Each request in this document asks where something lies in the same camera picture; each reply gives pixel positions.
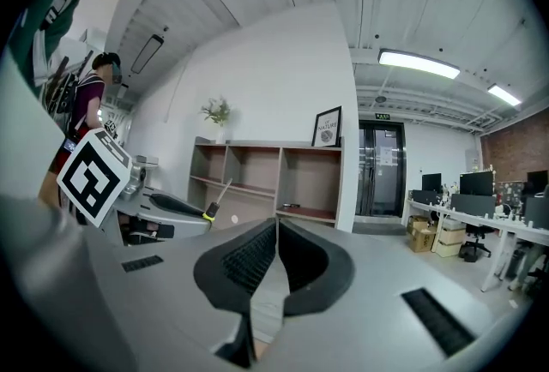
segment backpack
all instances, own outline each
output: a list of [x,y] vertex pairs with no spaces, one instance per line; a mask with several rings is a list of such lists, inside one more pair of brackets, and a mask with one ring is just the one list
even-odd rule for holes
[[[90,74],[83,79],[78,80],[78,77],[72,73],[68,73],[59,82],[47,110],[51,118],[65,135],[69,134],[70,121],[72,119],[72,112],[75,109],[75,100],[78,88],[89,84],[94,84],[96,82],[103,82],[103,80],[96,74]],[[81,121],[78,121],[76,129],[80,128],[81,124],[84,122],[84,118],[85,116]]]

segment computer monitor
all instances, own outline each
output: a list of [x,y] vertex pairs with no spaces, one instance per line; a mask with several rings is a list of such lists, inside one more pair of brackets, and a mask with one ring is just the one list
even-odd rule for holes
[[460,194],[492,196],[493,193],[494,175],[492,171],[460,175]]
[[421,176],[421,190],[434,190],[440,193],[442,186],[442,174],[424,174]]
[[491,196],[475,196],[465,194],[453,194],[451,208],[457,212],[468,213],[475,217],[491,218],[496,210],[496,198]]
[[547,186],[547,170],[529,172],[528,181],[533,184],[536,193],[543,192]]
[[423,204],[432,204],[433,206],[441,201],[442,197],[432,190],[412,190],[412,200]]
[[527,198],[524,222],[532,221],[535,229],[549,229],[549,198]]

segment bookshelf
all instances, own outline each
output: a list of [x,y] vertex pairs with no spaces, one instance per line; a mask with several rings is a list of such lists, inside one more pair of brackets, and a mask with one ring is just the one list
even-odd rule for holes
[[215,144],[196,138],[189,201],[206,208],[232,178],[214,227],[275,215],[334,227],[341,198],[342,152],[343,147],[310,147],[301,142]]

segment potted plant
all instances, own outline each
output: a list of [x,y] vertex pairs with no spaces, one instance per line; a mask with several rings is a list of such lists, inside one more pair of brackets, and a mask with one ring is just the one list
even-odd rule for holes
[[220,126],[215,143],[225,143],[225,130],[223,127],[231,114],[231,107],[226,102],[226,99],[222,96],[220,96],[219,99],[210,98],[208,100],[208,105],[203,105],[200,112],[206,115],[204,118],[205,121],[212,119],[214,123],[217,123]]

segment black chair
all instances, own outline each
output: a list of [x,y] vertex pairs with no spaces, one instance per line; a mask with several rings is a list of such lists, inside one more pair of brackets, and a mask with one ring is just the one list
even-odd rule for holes
[[460,253],[458,254],[459,257],[463,258],[465,262],[476,262],[477,259],[479,259],[479,256],[477,255],[477,249],[484,250],[488,254],[488,257],[491,257],[492,252],[488,250],[483,243],[479,243],[479,239],[484,239],[486,237],[486,233],[492,233],[493,231],[494,230],[487,225],[481,225],[479,227],[475,227],[474,225],[467,225],[465,232],[468,234],[468,236],[474,235],[476,240],[466,241],[465,243],[463,243],[462,247],[460,248]]

